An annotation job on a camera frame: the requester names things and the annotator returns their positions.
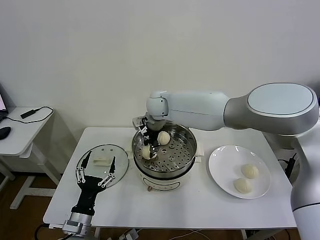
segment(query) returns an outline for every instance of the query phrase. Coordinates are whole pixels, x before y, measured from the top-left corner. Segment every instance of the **white plate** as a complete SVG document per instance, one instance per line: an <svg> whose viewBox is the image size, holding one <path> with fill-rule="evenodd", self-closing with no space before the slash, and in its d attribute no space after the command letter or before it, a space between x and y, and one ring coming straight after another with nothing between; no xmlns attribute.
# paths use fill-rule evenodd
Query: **white plate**
<svg viewBox="0 0 320 240"><path fill-rule="evenodd" d="M252 184L252 192L243 194L234 187L234 180L245 178L241 167L254 164L259 170L259 176L248 179ZM271 176L264 161L254 152L234 145L218 147L209 158L209 171L215 182L227 193L241 199L256 199L265 195L271 183Z"/></svg>

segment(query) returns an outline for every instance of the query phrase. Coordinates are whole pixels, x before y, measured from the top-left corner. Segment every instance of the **computer mouse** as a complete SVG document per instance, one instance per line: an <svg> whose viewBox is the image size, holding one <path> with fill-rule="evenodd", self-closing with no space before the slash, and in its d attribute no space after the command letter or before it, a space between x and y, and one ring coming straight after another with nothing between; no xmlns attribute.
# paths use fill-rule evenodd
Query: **computer mouse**
<svg viewBox="0 0 320 240"><path fill-rule="evenodd" d="M11 127L9 126L0 128L0 140L5 139L9 135L10 131Z"/></svg>

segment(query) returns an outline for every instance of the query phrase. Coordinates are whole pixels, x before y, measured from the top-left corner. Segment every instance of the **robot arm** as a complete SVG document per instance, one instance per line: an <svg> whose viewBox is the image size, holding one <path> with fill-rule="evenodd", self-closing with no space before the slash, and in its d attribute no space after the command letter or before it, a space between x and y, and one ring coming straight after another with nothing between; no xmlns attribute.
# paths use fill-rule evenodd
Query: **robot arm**
<svg viewBox="0 0 320 240"><path fill-rule="evenodd" d="M146 103L152 119L214 131L222 127L252 128L276 135L300 157L300 174L291 193L291 207L303 240L320 236L320 122L316 93L294 83L271 83L249 94L228 98L221 92L156 91Z"/></svg>
<svg viewBox="0 0 320 240"><path fill-rule="evenodd" d="M262 85L238 98L216 91L157 91L150 95L146 108L154 120L205 131L230 127L295 135L311 129L319 118L316 93L293 83Z"/></svg>

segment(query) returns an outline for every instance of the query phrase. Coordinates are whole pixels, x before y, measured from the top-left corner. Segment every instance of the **floor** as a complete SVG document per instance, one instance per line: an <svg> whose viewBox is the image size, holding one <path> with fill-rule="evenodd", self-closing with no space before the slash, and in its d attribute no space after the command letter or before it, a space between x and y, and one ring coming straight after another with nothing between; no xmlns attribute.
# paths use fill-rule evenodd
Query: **floor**
<svg viewBox="0 0 320 240"><path fill-rule="evenodd" d="M14 181L9 181L0 192L0 239L1 240L34 240L35 229L43 223L42 218L46 212L50 197L27 196L17 210L9 208L11 202L23 185L27 176L18 175ZM37 176L32 187L34 188L55 188L55 184L47 176ZM117 240L126 229L104 228L101 230L100 239L107 240L111 237ZM300 240L296 229L288 230L291 240ZM138 240L169 240L173 237L190 233L189 230L162 230L142 229L139 232ZM211 240L242 240L239 230L202 230L202 234ZM60 229L42 228L38 233L39 240L57 240L64 237ZM200 234L193 233L181 240L205 240ZM276 240L289 240L288 233L283 230L275 235Z"/></svg>

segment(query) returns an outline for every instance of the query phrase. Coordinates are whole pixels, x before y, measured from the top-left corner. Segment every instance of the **desk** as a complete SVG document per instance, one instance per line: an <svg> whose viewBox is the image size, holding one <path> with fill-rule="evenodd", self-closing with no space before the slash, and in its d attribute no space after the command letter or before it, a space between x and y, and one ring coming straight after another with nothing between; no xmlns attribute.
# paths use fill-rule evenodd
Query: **desk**
<svg viewBox="0 0 320 240"><path fill-rule="evenodd" d="M292 186L261 132L222 128L218 131L192 129L201 142L204 157L195 163L185 185L169 192L147 191L131 160L123 179L99 193L95 203L94 227L168 229L281 229L294 228L291 210ZM62 227L76 205L80 188L75 168L81 156L102 144L126 148L133 128L88 127L66 167L63 177L45 212L43 221ZM208 175L207 162L214 149L239 145L255 152L271 173L270 190L263 197L240 199L224 192Z"/></svg>
<svg viewBox="0 0 320 240"><path fill-rule="evenodd" d="M43 108L37 111L35 114L29 116L26 119L21 119L20 115L28 112L32 109L37 109L37 107L16 107L9 108L9 114L7 117L21 120L24 122L36 121L45 118L51 110L48 108ZM43 155L43 153L39 150L39 148L33 143L34 138L42 129L42 127L46 124L48 119L39 122L33 122L24 124L17 121L12 121L10 119L4 119L0 122L0 128L11 127L11 132L3 140L0 140L0 156L19 156L20 158L28 158L30 154L35 156L37 160L37 165L52 179L52 181L58 185L61 175L57 171L57 169L47 161L47 158ZM10 173L5 166L3 166L0 162L0 172L4 174L5 180L1 184L1 187L6 184L6 182L10 179L13 180L14 176ZM23 200L25 195L33 195L33 196L52 196L54 193L54 189L44 189L44 188L30 188L29 186L32 184L34 180L34 176L29 176L22 186L21 190L17 194L16 198L12 202L10 208L17 209Z"/></svg>

